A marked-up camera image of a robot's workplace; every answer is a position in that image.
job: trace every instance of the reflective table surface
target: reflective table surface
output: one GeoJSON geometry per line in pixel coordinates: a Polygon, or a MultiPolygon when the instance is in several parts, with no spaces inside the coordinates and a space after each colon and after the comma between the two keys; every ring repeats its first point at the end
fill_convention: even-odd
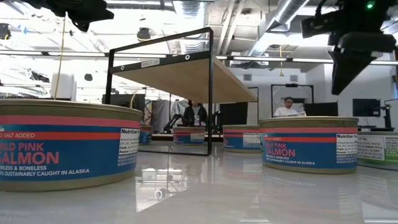
{"type": "Polygon", "coordinates": [[[133,179],[0,192],[0,223],[398,223],[398,172],[286,172],[263,167],[260,154],[224,152],[220,144],[209,157],[140,152],[133,179]]]}

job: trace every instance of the nutrition facts label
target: nutrition facts label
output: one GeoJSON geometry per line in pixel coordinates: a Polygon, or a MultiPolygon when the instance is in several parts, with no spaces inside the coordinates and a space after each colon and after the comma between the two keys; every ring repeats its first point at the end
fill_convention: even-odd
{"type": "Polygon", "coordinates": [[[204,141],[205,134],[203,133],[191,133],[191,141],[204,141]]]}
{"type": "Polygon", "coordinates": [[[358,153],[358,135],[357,134],[337,134],[336,150],[337,155],[348,155],[358,153]]]}
{"type": "Polygon", "coordinates": [[[360,135],[358,138],[358,157],[398,162],[398,136],[360,135]]]}
{"type": "Polygon", "coordinates": [[[139,129],[122,128],[120,130],[119,156],[138,151],[139,129]]]}
{"type": "Polygon", "coordinates": [[[243,147],[258,147],[258,146],[260,146],[260,134],[243,133],[243,147]]]}

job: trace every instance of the dark jacket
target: dark jacket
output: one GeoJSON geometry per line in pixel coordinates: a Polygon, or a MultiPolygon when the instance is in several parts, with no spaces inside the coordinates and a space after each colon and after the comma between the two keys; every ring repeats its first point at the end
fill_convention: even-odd
{"type": "MultiPolygon", "coordinates": [[[[200,106],[198,115],[199,115],[200,121],[207,124],[207,112],[203,106],[200,106]]],[[[183,117],[188,121],[188,123],[185,121],[182,121],[183,125],[193,126],[195,124],[195,114],[193,112],[192,106],[189,106],[185,109],[183,117]]]]}

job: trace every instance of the metal can rim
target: metal can rim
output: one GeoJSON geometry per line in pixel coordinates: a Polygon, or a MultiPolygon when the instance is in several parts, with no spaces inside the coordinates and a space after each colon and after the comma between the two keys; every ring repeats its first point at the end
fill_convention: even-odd
{"type": "Polygon", "coordinates": [[[0,100],[0,106],[55,106],[66,108],[81,108],[94,110],[108,110],[131,113],[142,116],[142,111],[114,105],[100,105],[94,103],[81,103],[62,100],[36,100],[36,99],[6,99],[0,100]]]}
{"type": "Polygon", "coordinates": [[[306,117],[283,117],[283,118],[268,118],[260,120],[263,122],[278,122],[278,121],[355,121],[358,122],[358,118],[352,117],[341,117],[341,116],[306,116],[306,117]]]}

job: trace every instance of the white wall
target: white wall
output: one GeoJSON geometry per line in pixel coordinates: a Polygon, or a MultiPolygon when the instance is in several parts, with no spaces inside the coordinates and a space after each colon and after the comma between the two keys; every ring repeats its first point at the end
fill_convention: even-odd
{"type": "MultiPolygon", "coordinates": [[[[385,54],[379,60],[390,60],[385,54]]],[[[315,102],[338,102],[339,116],[353,115],[353,99],[368,98],[384,100],[394,98],[390,66],[371,65],[366,67],[339,95],[331,94],[331,74],[333,65],[319,65],[306,74],[308,84],[314,85],[315,102]]],[[[368,118],[369,125],[384,127],[384,112],[380,118],[368,118]]],[[[368,125],[364,118],[359,118],[359,125],[368,125]]],[[[398,128],[398,119],[392,119],[392,125],[398,128]]]]}
{"type": "MultiPolygon", "coordinates": [[[[249,69],[230,68],[230,70],[247,86],[259,87],[259,119],[267,119],[271,117],[271,84],[290,83],[290,75],[298,75],[298,84],[305,84],[305,73],[301,73],[299,69],[285,68],[283,69],[284,77],[280,77],[280,69],[269,71],[267,69],[249,69]],[[244,74],[251,74],[252,81],[243,81],[244,74]]],[[[294,98],[306,98],[311,102],[311,91],[309,88],[286,88],[282,87],[274,93],[274,101],[291,96],[294,98]]]]}

